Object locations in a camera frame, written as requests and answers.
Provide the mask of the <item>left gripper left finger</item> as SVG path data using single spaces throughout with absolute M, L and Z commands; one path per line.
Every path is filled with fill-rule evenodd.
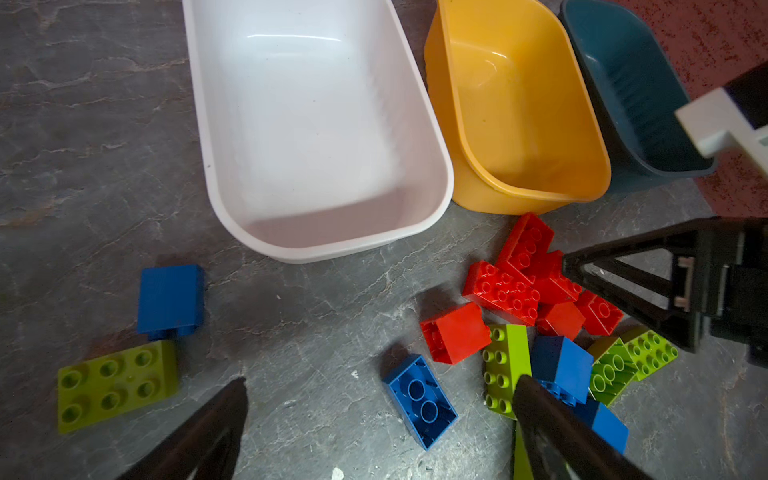
M 231 479 L 248 413 L 245 379 L 228 383 L 122 479 Z

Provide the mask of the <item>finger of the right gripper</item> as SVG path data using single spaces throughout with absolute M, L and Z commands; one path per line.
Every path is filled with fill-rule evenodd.
M 675 116 L 700 155 L 738 148 L 767 172 L 766 63 L 677 109 Z

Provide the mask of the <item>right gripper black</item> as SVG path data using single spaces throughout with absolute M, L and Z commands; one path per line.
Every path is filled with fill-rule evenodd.
M 654 250 L 671 255 L 663 278 L 623 262 Z M 677 347 L 696 352 L 705 333 L 748 347 L 767 368 L 767 221 L 712 217 L 568 253 L 563 273 Z

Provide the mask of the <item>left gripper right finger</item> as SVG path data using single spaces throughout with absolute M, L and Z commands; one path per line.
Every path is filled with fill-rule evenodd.
M 516 479 L 646 479 L 529 375 L 515 387 Z

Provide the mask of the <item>small green lego brick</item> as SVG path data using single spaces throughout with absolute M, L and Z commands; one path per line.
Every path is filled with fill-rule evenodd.
M 160 340 L 58 371 L 60 434 L 165 400 L 178 392 L 176 344 Z

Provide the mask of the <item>blue lego brick upside-down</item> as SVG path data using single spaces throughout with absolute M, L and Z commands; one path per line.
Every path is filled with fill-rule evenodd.
M 406 427 L 425 451 L 459 418 L 421 355 L 408 355 L 383 383 Z

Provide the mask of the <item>small blue lego brick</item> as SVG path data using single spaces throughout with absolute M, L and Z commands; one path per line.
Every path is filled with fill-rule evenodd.
M 144 269 L 137 333 L 150 342 L 193 334 L 204 318 L 204 276 L 194 264 Z

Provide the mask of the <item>red square lego brick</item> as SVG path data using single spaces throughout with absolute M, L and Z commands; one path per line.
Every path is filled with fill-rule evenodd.
M 420 323 L 435 362 L 455 365 L 491 344 L 490 328 L 475 303 L 453 308 Z

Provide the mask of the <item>blue lego cube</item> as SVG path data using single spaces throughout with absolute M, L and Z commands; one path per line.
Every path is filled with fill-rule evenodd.
M 585 404 L 594 357 L 562 336 L 537 336 L 531 351 L 532 376 L 566 405 Z

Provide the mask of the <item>red lego plate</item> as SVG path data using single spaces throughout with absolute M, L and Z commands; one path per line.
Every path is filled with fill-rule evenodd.
M 516 280 L 531 285 L 535 276 L 529 272 L 537 255 L 546 253 L 554 231 L 535 213 L 520 216 L 499 254 L 495 266 Z

